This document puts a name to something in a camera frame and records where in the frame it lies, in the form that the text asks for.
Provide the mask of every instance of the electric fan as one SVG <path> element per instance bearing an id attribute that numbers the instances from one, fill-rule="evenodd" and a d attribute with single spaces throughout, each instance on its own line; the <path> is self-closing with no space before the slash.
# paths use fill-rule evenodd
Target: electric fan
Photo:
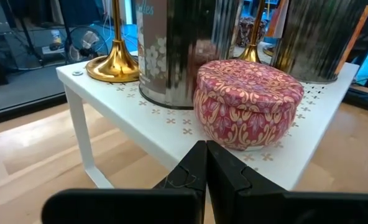
<path id="1" fill-rule="evenodd" d="M 76 27 L 70 32 L 72 43 L 65 40 L 65 52 L 70 63 L 84 62 L 107 55 L 108 47 L 104 38 L 90 27 Z"/>

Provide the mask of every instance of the display shelf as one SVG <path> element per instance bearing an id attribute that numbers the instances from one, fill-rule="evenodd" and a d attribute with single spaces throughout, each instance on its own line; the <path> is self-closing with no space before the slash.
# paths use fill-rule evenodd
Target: display shelf
<path id="1" fill-rule="evenodd" d="M 169 170 L 178 164 L 195 142 L 208 139 L 193 111 L 169 110 L 153 105 L 139 93 L 138 82 L 105 83 L 94 80 L 86 74 L 85 65 L 86 62 L 59 67 L 57 73 L 67 89 L 85 169 L 98 187 L 112 185 L 104 180 L 102 174 L 94 171 L 94 161 L 90 168 L 85 161 L 91 162 L 93 158 L 89 157 L 91 148 L 90 140 L 86 139 L 88 134 L 84 134 L 87 128 L 84 126 L 84 116 L 81 115 L 83 109 L 76 108 L 81 106 L 81 99 Z M 259 151 L 231 152 L 279 186 L 288 190 L 294 188 L 358 68 L 358 65 L 346 63 L 338 80 L 327 85 L 302 83 L 305 95 L 292 127 L 281 140 Z M 75 76 L 74 72 L 83 74 Z"/>

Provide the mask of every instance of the silver canister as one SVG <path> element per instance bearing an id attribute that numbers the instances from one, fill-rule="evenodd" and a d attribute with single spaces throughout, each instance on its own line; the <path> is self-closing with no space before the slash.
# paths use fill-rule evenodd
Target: silver canister
<path id="1" fill-rule="evenodd" d="M 303 82 L 335 81 L 348 56 L 346 47 L 350 40 L 355 42 L 365 14 L 367 1 L 291 0 L 285 33 L 271 66 Z"/>
<path id="2" fill-rule="evenodd" d="M 196 74 L 232 56 L 243 0 L 136 0 L 140 92 L 192 109 Z"/>

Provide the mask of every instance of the wooden floor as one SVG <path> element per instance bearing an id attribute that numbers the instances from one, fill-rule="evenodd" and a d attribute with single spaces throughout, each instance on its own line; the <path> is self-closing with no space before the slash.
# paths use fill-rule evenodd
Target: wooden floor
<path id="1" fill-rule="evenodd" d="M 49 196 L 94 187 L 81 166 L 67 109 L 0 124 L 0 223 L 40 223 Z M 96 163 L 115 187 L 151 188 L 168 173 L 92 107 L 85 111 Z M 297 190 L 368 192 L 368 111 L 340 106 Z M 206 223 L 213 223 L 210 208 Z"/>

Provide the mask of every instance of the pink floral tin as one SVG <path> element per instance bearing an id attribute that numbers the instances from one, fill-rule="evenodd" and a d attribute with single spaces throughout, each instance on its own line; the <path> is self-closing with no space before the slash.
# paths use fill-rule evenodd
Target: pink floral tin
<path id="1" fill-rule="evenodd" d="M 220 60 L 198 70 L 194 110 L 207 135 L 237 150 L 260 149 L 291 126 L 302 85 L 267 65 Z"/>

